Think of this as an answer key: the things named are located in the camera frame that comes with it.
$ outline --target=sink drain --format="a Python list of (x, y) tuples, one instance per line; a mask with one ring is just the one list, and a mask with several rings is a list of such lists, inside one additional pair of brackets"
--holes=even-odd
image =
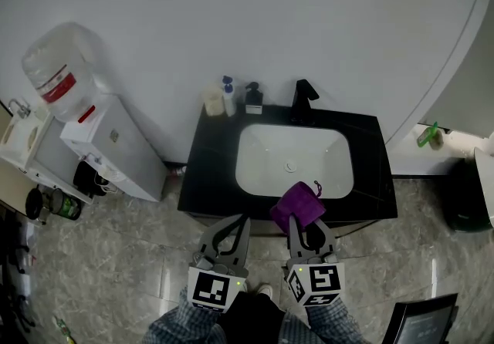
[(285, 171), (288, 171), (289, 173), (293, 173), (296, 171), (296, 162), (294, 160), (287, 160), (285, 165), (283, 166), (285, 168)]

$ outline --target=shoe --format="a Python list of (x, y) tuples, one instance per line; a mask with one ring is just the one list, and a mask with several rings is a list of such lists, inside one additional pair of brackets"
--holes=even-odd
[(239, 289), (239, 292), (249, 293), (249, 287), (247, 286), (247, 281), (244, 282), (244, 285)]
[(262, 284), (259, 286), (259, 289), (257, 290), (257, 295), (266, 295), (269, 297), (269, 300), (272, 300), (272, 286), (269, 284)]

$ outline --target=black container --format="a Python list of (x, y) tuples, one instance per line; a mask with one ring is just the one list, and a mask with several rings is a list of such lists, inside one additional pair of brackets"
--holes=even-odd
[(475, 161), (462, 160), (449, 175), (438, 181), (442, 210), (448, 226), (454, 231), (492, 229), (479, 171)]
[(50, 197), (39, 191), (38, 188), (32, 189), (25, 199), (25, 214), (29, 219), (38, 220), (46, 224), (50, 214)]
[(73, 180), (77, 189), (90, 197), (104, 196), (106, 193), (101, 189), (100, 185), (108, 185), (108, 181), (100, 177), (88, 163), (80, 162), (77, 166), (76, 174)]

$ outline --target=black faucet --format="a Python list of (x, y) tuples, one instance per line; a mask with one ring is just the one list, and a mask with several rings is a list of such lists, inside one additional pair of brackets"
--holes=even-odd
[(296, 81), (295, 96), (293, 97), (290, 120), (303, 125), (313, 125), (314, 117), (310, 108), (309, 100), (319, 99), (316, 90), (310, 85), (307, 79)]

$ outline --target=drawstring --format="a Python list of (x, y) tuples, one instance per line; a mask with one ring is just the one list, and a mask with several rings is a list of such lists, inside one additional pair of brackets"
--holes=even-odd
[(316, 180), (314, 181), (314, 183), (316, 184), (317, 186), (317, 197), (319, 197), (322, 193), (323, 193), (323, 187), (321, 186), (321, 184), (319, 182), (317, 182)]

